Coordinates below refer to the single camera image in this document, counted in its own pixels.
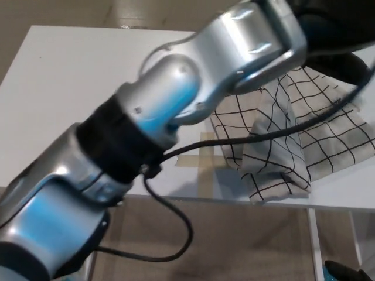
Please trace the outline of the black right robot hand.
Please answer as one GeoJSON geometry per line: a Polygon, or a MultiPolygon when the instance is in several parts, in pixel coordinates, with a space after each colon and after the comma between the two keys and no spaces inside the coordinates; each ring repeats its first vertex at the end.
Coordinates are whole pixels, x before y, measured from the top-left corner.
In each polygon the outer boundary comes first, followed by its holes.
{"type": "Polygon", "coordinates": [[[373,279],[362,269],[354,270],[335,261],[325,261],[323,275],[325,280],[339,281],[372,281],[373,279]]]}

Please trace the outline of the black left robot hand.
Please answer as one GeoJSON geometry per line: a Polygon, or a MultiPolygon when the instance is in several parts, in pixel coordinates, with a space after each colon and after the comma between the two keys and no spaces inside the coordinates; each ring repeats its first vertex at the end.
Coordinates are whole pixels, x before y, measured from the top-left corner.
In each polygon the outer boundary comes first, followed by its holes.
{"type": "Polygon", "coordinates": [[[304,64],[358,86],[370,69],[353,53],[374,44],[374,1],[288,1],[307,40],[304,64]]]}

